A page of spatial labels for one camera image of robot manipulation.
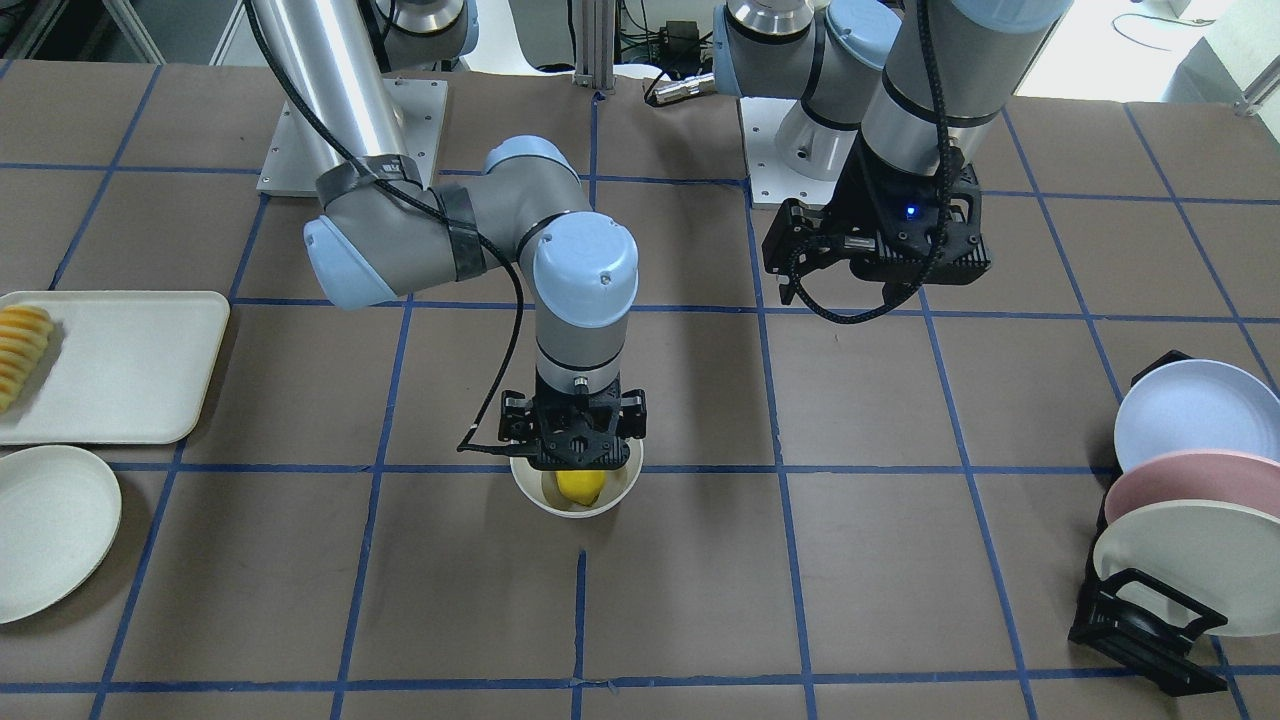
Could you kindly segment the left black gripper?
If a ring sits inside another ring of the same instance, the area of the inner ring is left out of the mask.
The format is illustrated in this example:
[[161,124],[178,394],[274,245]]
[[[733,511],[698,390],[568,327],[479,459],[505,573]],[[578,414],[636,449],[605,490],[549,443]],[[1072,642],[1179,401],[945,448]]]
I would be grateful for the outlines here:
[[[992,265],[977,174],[960,149],[950,158],[951,219],[929,284],[970,284]],[[783,306],[803,296],[803,275],[842,260],[861,281],[909,284],[931,252],[938,213],[933,176],[891,167],[858,140],[823,208],[783,201],[762,242],[764,269],[776,274]]]

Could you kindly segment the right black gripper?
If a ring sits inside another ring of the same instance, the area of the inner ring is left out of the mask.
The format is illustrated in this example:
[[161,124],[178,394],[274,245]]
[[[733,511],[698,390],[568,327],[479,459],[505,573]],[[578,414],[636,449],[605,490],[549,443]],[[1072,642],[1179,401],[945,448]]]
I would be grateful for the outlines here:
[[628,441],[645,436],[643,389],[567,395],[538,388],[531,398],[508,389],[500,397],[502,452],[538,470],[618,470],[631,459]]

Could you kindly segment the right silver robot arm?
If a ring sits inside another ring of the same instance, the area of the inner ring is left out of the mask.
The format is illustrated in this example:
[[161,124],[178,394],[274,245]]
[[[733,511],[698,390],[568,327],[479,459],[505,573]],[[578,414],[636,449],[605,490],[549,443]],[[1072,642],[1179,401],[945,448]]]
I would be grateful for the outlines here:
[[535,391],[492,386],[498,441],[467,430],[460,451],[539,470],[622,468],[646,432],[644,392],[620,384],[640,284],[632,234],[593,211],[570,161],[538,136],[499,143],[467,184],[430,186],[357,3],[247,1],[244,13],[314,164],[323,211],[303,243],[328,300],[374,306],[502,269],[516,304],[536,309]]

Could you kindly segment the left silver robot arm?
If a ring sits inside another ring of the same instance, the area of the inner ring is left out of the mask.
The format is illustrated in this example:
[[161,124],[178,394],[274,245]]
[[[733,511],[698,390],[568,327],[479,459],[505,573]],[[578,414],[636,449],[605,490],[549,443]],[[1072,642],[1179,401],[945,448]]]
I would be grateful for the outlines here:
[[795,101],[810,135],[783,143],[809,167],[822,136],[851,138],[822,206],[786,199],[762,261],[782,304],[818,313],[804,278],[846,263],[882,309],[923,284],[970,284],[992,264],[974,155],[1068,1],[727,1],[716,12],[716,87]]

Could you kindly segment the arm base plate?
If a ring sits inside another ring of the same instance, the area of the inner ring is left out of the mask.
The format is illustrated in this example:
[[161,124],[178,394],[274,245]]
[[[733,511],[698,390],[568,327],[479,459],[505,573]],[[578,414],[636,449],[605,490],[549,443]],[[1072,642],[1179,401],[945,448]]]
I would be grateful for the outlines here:
[[815,122],[797,100],[742,97],[739,105],[753,205],[826,205],[858,132]]
[[[319,85],[321,106],[316,114],[324,122],[338,114],[344,123],[352,124],[357,113],[372,113],[367,109],[371,91],[367,82],[357,88],[348,88],[342,79],[324,79]],[[399,128],[399,154],[413,160],[419,176],[430,181],[445,119],[448,83],[401,78],[384,79],[383,87],[390,118]],[[316,135],[300,111],[287,104],[268,145],[256,188],[273,197],[315,199],[316,179],[342,161],[343,158]]]

